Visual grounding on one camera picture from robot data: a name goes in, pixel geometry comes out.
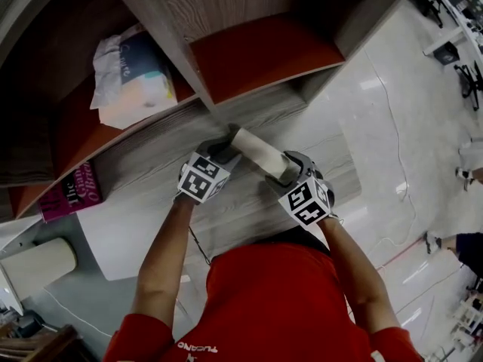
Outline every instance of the office chair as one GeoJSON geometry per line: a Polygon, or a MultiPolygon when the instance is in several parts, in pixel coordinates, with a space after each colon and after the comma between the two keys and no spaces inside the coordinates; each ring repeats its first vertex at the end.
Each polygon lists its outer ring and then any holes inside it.
{"type": "Polygon", "coordinates": [[[461,75],[465,78],[466,83],[468,84],[468,91],[465,92],[465,88],[461,90],[461,95],[463,98],[467,98],[471,95],[471,93],[475,96],[475,102],[473,103],[473,110],[478,111],[480,108],[479,101],[478,101],[478,91],[483,91],[483,77],[481,76],[480,69],[475,62],[475,77],[476,80],[473,79],[471,71],[469,70],[466,64],[462,66],[455,66],[454,69],[456,71],[460,71],[461,75]]]}
{"type": "Polygon", "coordinates": [[[441,6],[445,7],[445,10],[451,16],[450,11],[446,8],[445,4],[442,0],[410,0],[417,8],[417,10],[424,16],[428,17],[429,14],[432,14],[432,18],[436,21],[439,28],[443,28],[443,22],[439,17],[441,13],[441,6]]]}

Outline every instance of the glove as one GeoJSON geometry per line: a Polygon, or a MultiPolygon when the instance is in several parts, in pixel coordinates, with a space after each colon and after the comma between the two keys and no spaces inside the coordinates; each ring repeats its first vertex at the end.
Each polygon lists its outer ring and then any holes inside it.
{"type": "Polygon", "coordinates": [[[335,201],[332,185],[323,179],[315,163],[299,152],[285,152],[285,155],[300,166],[298,177],[287,185],[271,176],[266,177],[269,186],[279,196],[280,205],[303,227],[335,216],[332,213],[335,201]]]}
{"type": "Polygon", "coordinates": [[[181,167],[178,191],[199,203],[206,202],[223,188],[240,158],[229,150],[226,139],[202,143],[181,167]]]}

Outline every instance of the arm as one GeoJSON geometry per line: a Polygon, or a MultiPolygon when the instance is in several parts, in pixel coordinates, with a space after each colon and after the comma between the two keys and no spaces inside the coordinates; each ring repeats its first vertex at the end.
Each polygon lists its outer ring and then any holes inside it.
{"type": "Polygon", "coordinates": [[[173,327],[174,306],[188,244],[189,221],[195,200],[177,197],[141,265],[133,314],[154,317],[173,327]]]}
{"type": "Polygon", "coordinates": [[[383,279],[337,219],[318,222],[324,232],[340,284],[355,322],[370,334],[400,327],[383,279]]]}

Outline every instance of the plastic bag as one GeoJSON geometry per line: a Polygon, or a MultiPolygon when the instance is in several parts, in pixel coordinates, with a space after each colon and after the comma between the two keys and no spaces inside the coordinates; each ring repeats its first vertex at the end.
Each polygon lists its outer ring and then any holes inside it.
{"type": "Polygon", "coordinates": [[[158,45],[141,24],[102,40],[94,55],[96,89],[91,109],[101,123],[125,129],[177,100],[158,45]]]}

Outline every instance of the sleeve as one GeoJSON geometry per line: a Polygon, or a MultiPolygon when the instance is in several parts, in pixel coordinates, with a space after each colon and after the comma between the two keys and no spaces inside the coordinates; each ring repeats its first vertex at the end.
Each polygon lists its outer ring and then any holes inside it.
{"type": "Polygon", "coordinates": [[[371,347],[380,352],[385,362],[421,362],[407,330],[390,327],[370,336],[371,347]]]}
{"type": "Polygon", "coordinates": [[[174,344],[171,329],[159,319],[126,315],[109,343],[103,362],[147,362],[161,357],[174,344]]]}

